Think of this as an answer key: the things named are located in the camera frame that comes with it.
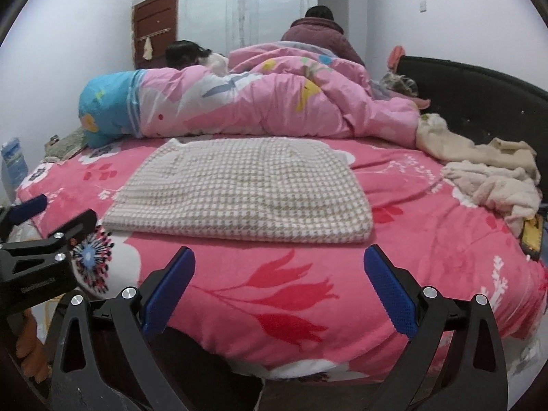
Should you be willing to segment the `left hand orange glove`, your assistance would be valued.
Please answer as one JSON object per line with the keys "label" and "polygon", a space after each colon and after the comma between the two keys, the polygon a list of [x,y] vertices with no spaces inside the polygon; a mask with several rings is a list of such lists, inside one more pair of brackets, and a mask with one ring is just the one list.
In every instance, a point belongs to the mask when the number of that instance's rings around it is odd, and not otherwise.
{"label": "left hand orange glove", "polygon": [[37,337],[37,323],[30,309],[23,313],[24,320],[16,342],[16,355],[21,371],[36,383],[45,381],[50,374],[43,343]]}

